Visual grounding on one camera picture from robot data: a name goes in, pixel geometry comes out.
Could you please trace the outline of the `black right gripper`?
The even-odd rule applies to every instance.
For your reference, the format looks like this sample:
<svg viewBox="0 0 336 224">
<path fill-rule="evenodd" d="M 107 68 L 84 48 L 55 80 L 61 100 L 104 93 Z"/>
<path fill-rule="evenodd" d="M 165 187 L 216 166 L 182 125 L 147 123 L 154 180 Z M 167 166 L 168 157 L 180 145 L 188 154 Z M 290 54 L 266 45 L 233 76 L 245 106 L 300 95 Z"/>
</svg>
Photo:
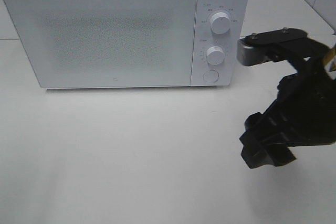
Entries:
<svg viewBox="0 0 336 224">
<path fill-rule="evenodd" d="M 287 146 L 335 143 L 334 49 L 315 40 L 295 40 L 280 51 L 297 72 L 281 79 L 276 100 L 263 114 L 245 121 L 239 140 L 250 169 L 295 161 Z"/>
</svg>

